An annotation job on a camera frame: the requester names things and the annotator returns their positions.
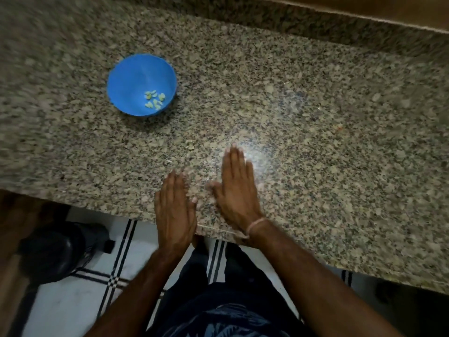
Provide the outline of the person's right forearm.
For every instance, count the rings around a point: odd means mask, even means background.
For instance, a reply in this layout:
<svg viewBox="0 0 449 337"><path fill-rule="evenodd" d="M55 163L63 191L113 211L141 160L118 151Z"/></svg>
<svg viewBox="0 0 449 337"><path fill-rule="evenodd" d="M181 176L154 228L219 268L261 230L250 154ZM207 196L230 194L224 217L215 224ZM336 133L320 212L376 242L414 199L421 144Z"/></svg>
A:
<svg viewBox="0 0 449 337"><path fill-rule="evenodd" d="M250 239L277 272L306 325L319 337L403 337L272 222L255 227Z"/></svg>

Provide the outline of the pile of peeled garlic cloves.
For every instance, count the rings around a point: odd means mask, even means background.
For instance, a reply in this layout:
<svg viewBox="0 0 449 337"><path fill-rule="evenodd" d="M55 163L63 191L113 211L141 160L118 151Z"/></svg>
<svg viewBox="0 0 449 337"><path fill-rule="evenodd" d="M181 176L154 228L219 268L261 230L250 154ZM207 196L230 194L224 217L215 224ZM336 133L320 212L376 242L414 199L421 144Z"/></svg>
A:
<svg viewBox="0 0 449 337"><path fill-rule="evenodd" d="M166 95L162 92L145 91L145 104L144 106L153 110L161 110L164 107L164 102L166 100Z"/></svg>

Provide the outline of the dark trousers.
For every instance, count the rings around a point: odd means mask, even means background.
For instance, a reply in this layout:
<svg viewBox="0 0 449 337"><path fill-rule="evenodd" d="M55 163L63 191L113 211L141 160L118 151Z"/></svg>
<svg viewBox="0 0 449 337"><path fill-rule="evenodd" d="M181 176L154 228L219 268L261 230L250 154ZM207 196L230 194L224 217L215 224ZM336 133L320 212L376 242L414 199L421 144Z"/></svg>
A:
<svg viewBox="0 0 449 337"><path fill-rule="evenodd" d="M200 312L225 304L238 304L260 314L290 337L314 337L289 308L265 273L236 244L225 250L225 282L209 284L205 247L198 246L183 266L176 283L163 295L145 337L154 337L173 320L191 318Z"/></svg>

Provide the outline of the dark leaf-patterned shirt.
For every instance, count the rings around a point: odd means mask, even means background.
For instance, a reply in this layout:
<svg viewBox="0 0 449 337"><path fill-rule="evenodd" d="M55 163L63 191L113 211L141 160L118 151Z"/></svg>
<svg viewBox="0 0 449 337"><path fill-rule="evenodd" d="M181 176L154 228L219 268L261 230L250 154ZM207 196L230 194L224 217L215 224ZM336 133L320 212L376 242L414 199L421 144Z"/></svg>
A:
<svg viewBox="0 0 449 337"><path fill-rule="evenodd" d="M225 304L191 318L173 320L154 337L290 337L260 314L238 304Z"/></svg>

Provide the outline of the black plastic canister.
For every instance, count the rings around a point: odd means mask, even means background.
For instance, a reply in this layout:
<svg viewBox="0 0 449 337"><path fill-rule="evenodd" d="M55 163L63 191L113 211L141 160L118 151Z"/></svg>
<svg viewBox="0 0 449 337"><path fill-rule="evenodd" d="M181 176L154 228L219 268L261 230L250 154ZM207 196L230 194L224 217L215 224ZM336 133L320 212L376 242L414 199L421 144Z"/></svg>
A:
<svg viewBox="0 0 449 337"><path fill-rule="evenodd" d="M97 254L111 254L114 247L102 224L54 223L19 242L19 269L32 284L53 283L85 267Z"/></svg>

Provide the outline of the person's right hand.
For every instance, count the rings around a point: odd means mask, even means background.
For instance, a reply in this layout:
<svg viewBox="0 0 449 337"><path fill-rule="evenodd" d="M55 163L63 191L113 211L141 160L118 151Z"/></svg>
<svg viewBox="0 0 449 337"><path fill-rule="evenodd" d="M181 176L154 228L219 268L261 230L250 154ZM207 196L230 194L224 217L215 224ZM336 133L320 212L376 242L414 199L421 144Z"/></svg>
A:
<svg viewBox="0 0 449 337"><path fill-rule="evenodd" d="M245 162L248 160L244 156L243 150L239 148L240 155L240 182L238 187L233 187L232 169L230 163L231 146L224 152L221 165L221 183L223 185L225 204L218 207L221 215L229 226L238 230L245 238L245 231L248 225L265 215L261 211L257 188L255 194L251 194L247 187Z"/></svg>

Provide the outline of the person's left hand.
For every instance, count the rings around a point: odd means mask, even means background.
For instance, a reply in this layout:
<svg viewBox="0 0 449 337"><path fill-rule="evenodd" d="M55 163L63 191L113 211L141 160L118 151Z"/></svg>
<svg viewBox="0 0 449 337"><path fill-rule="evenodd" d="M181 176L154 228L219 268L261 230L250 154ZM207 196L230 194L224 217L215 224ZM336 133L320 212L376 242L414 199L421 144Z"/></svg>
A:
<svg viewBox="0 0 449 337"><path fill-rule="evenodd" d="M159 249L180 259L191 244L197 223L188 221L187 187L183 173L177 173L178 204L176 209L169 209L169 174L165 177L161 192L162 222L156 222Z"/></svg>

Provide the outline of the blue plastic bowl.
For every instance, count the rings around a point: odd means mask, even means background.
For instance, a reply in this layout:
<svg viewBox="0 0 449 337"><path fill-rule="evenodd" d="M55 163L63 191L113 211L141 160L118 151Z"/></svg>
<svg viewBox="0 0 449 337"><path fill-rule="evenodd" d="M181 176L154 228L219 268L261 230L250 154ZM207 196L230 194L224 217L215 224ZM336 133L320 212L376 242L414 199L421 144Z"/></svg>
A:
<svg viewBox="0 0 449 337"><path fill-rule="evenodd" d="M145 91L166 95L161 110L146 108ZM177 75L163 58L151 54L134 54L120 61L109 73L106 94L121 113L133 117L151 117L167 110L177 93Z"/></svg>

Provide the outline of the pale thread wristband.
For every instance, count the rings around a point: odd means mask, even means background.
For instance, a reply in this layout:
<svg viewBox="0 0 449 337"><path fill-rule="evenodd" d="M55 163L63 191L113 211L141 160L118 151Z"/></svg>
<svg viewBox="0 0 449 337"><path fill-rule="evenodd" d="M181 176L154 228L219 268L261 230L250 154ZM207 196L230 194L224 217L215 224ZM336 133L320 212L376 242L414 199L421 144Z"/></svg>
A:
<svg viewBox="0 0 449 337"><path fill-rule="evenodd" d="M261 217L255 221L252 221L246 228L245 239L250 239L251 232L255 229L255 227L260 226L261 224L266 223L266 222L270 223L271 221L269 219L267 219L266 217Z"/></svg>

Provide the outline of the person's left forearm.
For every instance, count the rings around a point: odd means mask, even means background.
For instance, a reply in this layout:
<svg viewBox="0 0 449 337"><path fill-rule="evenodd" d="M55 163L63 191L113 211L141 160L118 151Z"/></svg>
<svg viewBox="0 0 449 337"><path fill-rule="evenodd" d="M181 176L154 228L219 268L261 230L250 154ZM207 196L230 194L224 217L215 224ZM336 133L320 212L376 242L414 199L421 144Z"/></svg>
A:
<svg viewBox="0 0 449 337"><path fill-rule="evenodd" d="M139 337L146 330L160 294L187 245L159 247L84 337Z"/></svg>

